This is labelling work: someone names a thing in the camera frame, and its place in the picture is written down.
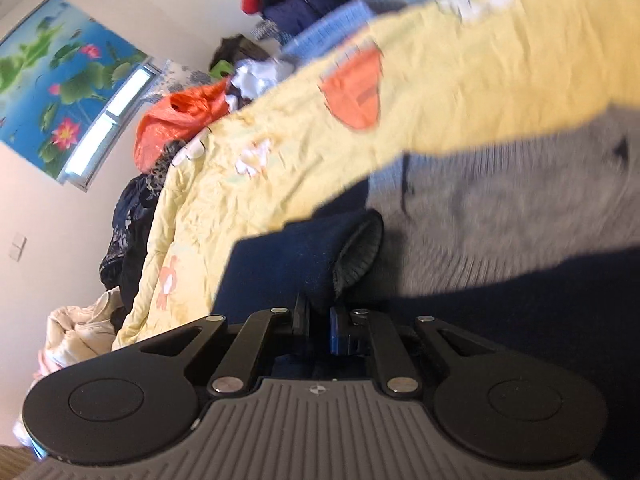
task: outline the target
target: metal rivet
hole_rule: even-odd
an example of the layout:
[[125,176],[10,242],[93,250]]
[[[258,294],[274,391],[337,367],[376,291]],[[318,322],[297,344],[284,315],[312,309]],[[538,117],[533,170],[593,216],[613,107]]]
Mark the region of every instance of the metal rivet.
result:
[[242,390],[244,383],[237,377],[219,377],[211,383],[211,387],[219,394],[234,394]]
[[394,377],[388,380],[386,387],[397,394],[408,394],[418,389],[418,382],[411,377]]

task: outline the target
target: navy blue fabric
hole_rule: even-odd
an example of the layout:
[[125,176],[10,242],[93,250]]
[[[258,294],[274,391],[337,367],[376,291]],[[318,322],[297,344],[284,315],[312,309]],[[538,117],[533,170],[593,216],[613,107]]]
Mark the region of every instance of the navy blue fabric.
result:
[[120,299],[122,306],[111,314],[111,324],[117,332],[122,328],[124,319],[133,310],[133,300],[138,294],[140,279],[142,278],[142,266],[146,258],[146,244],[149,241],[151,225],[154,221],[158,199],[151,199],[147,203],[148,208],[137,220],[133,220],[128,229],[128,244],[121,263],[121,272],[118,279],[120,286]]
[[146,190],[146,174],[132,178],[120,195],[113,211],[113,236],[107,254],[100,263],[100,280],[107,290],[118,286],[122,260],[127,250],[127,229],[132,220],[138,219],[145,211],[141,195]]
[[277,357],[270,377],[330,381],[367,377],[366,359],[358,356],[330,354],[300,357],[292,354]]
[[293,308],[302,293],[316,312],[327,313],[336,299],[338,256],[351,236],[371,221],[382,226],[377,211],[362,209],[240,240],[226,264],[213,312],[226,316],[228,323],[244,323],[257,310]]
[[333,197],[329,202],[322,204],[313,213],[313,218],[347,213],[357,209],[364,209],[369,194],[369,179],[356,182],[351,187]]
[[264,9],[265,20],[271,20],[278,28],[298,35],[317,20],[350,0],[284,0],[279,4]]

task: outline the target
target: logo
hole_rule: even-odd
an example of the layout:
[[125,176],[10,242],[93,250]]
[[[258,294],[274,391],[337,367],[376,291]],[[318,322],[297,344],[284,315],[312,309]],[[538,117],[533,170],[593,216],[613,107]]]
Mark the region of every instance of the logo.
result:
[[322,384],[316,384],[315,386],[312,386],[311,388],[309,388],[309,391],[317,396],[320,396],[322,394],[327,393],[329,390],[327,390],[324,386],[322,386]]

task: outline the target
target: gray ribbed platform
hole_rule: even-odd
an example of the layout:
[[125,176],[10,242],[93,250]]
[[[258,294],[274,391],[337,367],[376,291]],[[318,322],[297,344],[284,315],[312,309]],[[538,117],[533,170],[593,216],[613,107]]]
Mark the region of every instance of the gray ribbed platform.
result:
[[18,478],[586,480],[603,476],[584,461],[542,472],[480,462],[440,436],[419,403],[382,396],[370,381],[269,379],[250,396],[214,402],[193,433],[153,458],[103,468],[49,458]]

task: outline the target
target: bed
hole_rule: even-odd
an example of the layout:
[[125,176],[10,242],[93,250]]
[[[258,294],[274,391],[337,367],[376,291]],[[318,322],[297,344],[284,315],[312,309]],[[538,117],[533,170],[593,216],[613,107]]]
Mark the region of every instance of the bed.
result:
[[207,315],[236,240],[308,217],[405,150],[540,136],[640,107],[640,0],[514,0],[462,23],[382,17],[174,160],[114,349]]

